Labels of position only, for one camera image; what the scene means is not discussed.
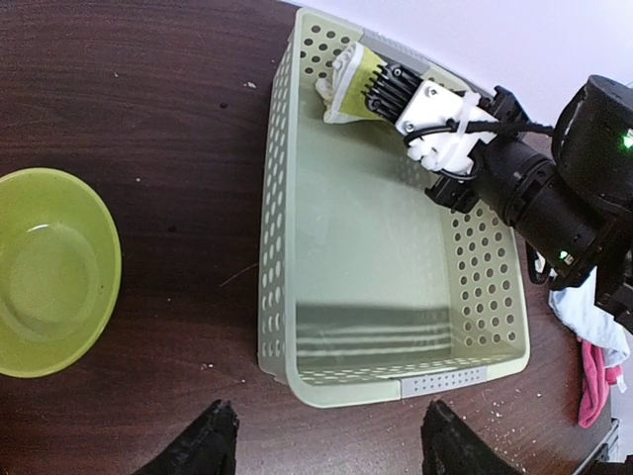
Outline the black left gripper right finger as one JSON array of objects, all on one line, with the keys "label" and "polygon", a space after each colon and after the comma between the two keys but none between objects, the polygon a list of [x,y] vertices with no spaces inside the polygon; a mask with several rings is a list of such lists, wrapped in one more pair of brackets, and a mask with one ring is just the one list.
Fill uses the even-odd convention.
[{"label": "black left gripper right finger", "polygon": [[423,474],[519,474],[443,401],[432,401],[420,428]]}]

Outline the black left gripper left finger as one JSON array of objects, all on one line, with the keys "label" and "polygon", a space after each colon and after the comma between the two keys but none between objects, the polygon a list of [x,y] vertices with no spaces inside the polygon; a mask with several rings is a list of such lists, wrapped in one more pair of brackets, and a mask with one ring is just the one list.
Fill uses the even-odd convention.
[{"label": "black left gripper left finger", "polygon": [[238,429],[231,402],[215,400],[135,474],[235,474]]}]

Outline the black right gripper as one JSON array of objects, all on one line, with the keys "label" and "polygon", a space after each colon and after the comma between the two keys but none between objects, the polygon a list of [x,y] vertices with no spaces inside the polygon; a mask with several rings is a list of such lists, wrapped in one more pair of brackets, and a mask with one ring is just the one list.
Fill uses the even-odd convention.
[{"label": "black right gripper", "polygon": [[554,159],[523,140],[526,133],[553,136],[531,122],[514,95],[499,88],[491,100],[451,91],[398,63],[371,73],[363,92],[367,109],[391,123],[409,157],[436,174],[426,195],[466,214],[488,205],[545,260],[532,269],[536,284],[579,287],[597,265],[606,220],[568,184]]}]

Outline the green patterned towel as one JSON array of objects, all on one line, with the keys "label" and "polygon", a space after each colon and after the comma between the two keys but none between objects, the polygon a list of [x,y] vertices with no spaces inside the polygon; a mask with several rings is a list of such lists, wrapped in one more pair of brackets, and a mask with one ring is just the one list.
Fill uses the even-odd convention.
[{"label": "green patterned towel", "polygon": [[329,125],[384,121],[367,108],[364,92],[370,78],[385,64],[377,54],[358,42],[339,54],[332,62],[331,75],[318,79],[315,84],[325,108],[323,121]]}]

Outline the pale green plastic basket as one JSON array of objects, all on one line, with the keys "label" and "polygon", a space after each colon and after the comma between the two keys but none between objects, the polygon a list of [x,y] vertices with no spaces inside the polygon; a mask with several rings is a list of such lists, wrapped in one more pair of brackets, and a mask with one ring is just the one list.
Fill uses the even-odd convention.
[{"label": "pale green plastic basket", "polygon": [[432,176],[384,123],[329,125],[315,84],[352,42],[395,46],[324,13],[295,17],[277,67],[263,179],[258,362],[336,408],[485,383],[529,360],[512,231],[425,196]]}]

